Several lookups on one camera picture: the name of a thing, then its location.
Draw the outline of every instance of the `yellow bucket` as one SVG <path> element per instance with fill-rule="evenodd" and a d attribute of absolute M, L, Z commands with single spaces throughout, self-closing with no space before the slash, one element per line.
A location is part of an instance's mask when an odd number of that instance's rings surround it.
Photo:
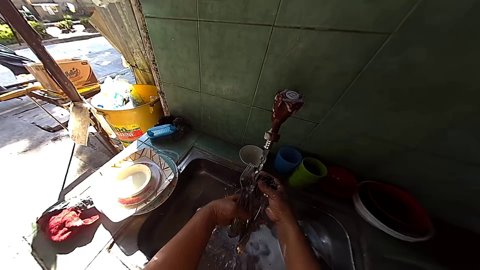
<path fill-rule="evenodd" d="M 127 110 L 96 110 L 105 117 L 117 138 L 128 146 L 140 138 L 147 130 L 158 123 L 163 116 L 162 104 L 158 98 L 156 86 L 133 85 L 144 101 L 149 101 L 150 96 L 156 99 L 142 106 Z"/>

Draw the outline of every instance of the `bucket label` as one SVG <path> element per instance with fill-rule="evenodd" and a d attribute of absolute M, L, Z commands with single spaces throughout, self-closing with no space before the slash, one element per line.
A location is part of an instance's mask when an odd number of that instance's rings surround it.
<path fill-rule="evenodd" d="M 113 132 L 115 132 L 118 139 L 125 144 L 131 144 L 144 134 L 142 129 L 136 124 L 110 125 L 110 127 L 113 129 Z"/>

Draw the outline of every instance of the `person's left hand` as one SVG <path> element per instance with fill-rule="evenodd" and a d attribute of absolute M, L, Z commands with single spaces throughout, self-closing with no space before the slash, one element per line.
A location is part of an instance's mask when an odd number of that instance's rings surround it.
<path fill-rule="evenodd" d="M 205 206 L 212 211 L 215 225 L 222 227 L 230 225 L 232 219 L 239 217 L 243 220 L 250 218 L 250 214 L 237 204 L 239 194 L 210 202 Z"/>

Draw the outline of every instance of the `hand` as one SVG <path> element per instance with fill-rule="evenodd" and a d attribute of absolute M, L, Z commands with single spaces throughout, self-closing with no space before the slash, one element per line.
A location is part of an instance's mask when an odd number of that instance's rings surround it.
<path fill-rule="evenodd" d="M 210 202 L 204 208 L 210 209 L 215 225 L 222 227 L 230 225 L 232 219 L 239 217 L 243 220 L 250 218 L 250 214 L 237 204 L 239 194 Z"/>
<path fill-rule="evenodd" d="M 260 190 L 265 193 L 268 197 L 268 203 L 270 204 L 266 209 L 265 213 L 267 214 L 268 218 L 273 222 L 285 223 L 285 222 L 297 222 L 295 215 L 293 214 L 292 208 L 288 203 L 285 191 L 280 183 L 280 181 L 270 175 L 275 184 L 277 189 L 272 189 L 269 187 L 265 181 L 259 181 L 258 187 Z"/>

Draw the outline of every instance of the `white cup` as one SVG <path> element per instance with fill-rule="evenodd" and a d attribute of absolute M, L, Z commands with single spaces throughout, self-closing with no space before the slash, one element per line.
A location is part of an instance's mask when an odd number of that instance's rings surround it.
<path fill-rule="evenodd" d="M 241 161 L 245 164 L 253 163 L 255 167 L 260 165 L 260 158 L 262 157 L 263 150 L 255 145 L 245 145 L 240 149 Z"/>

